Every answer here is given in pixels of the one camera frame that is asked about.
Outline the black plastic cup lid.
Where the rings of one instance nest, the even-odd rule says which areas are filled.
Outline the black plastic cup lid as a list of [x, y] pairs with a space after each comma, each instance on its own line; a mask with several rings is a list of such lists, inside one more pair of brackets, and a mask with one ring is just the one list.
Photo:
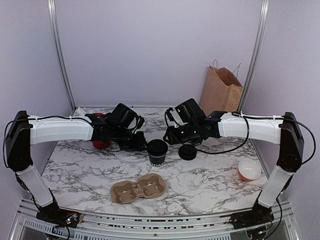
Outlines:
[[168, 145], [161, 139], [153, 139], [147, 144], [146, 150], [149, 155], [160, 157], [167, 153]]

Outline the black paper coffee cup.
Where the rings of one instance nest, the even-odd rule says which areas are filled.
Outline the black paper coffee cup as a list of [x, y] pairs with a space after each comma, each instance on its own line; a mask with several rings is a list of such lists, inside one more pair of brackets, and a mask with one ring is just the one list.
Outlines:
[[149, 161], [152, 166], [161, 167], [163, 165], [163, 163], [165, 162], [166, 154], [162, 154], [162, 155], [149, 154], [148, 157], [149, 157]]

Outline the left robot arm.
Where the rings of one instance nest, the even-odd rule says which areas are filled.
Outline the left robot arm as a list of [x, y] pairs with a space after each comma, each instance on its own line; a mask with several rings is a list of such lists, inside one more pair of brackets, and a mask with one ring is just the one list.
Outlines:
[[59, 207], [33, 161], [32, 146], [50, 147], [52, 154], [60, 141], [113, 142], [123, 151], [143, 151], [147, 142], [139, 129], [144, 122], [141, 115], [121, 104], [112, 112], [81, 116], [36, 116], [20, 110], [4, 128], [3, 161], [32, 196], [38, 218], [69, 223], [74, 213]]

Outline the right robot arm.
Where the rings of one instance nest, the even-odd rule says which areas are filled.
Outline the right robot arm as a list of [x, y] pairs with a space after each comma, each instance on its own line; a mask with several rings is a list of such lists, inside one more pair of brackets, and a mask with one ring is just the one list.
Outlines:
[[[241, 112], [213, 111], [208, 116], [201, 112], [192, 114], [186, 110], [175, 110], [183, 124], [168, 125], [163, 140], [170, 144], [181, 144], [193, 148], [194, 144], [202, 143], [208, 138], [244, 138], [258, 142], [257, 152], [262, 161], [277, 156], [275, 166], [271, 169], [268, 181], [258, 195], [249, 211], [236, 213], [234, 221], [248, 219], [252, 224], [258, 224], [271, 215], [272, 206], [281, 192], [289, 186], [294, 173], [312, 158], [303, 159], [305, 141], [301, 131], [311, 130], [296, 120], [292, 112], [284, 115], [255, 116]], [[279, 146], [276, 155], [267, 143]]]

